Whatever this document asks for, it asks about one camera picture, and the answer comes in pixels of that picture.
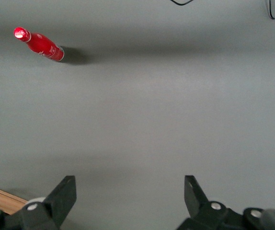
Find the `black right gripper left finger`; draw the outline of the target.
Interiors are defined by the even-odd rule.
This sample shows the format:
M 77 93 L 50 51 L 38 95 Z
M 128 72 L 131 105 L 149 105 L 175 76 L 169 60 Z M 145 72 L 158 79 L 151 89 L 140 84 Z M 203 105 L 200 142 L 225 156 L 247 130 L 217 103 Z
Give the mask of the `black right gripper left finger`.
M 18 212 L 22 230 L 59 230 L 77 199 L 76 178 L 64 179 L 45 198 L 32 199 Z

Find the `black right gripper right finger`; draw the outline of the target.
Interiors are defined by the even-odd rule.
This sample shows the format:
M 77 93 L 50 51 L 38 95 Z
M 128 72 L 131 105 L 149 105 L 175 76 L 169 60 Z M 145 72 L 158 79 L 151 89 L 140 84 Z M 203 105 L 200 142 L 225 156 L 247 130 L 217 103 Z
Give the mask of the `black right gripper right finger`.
M 184 178 L 184 201 L 189 212 L 179 230 L 242 230 L 242 215 L 218 201 L 209 201 L 193 175 Z

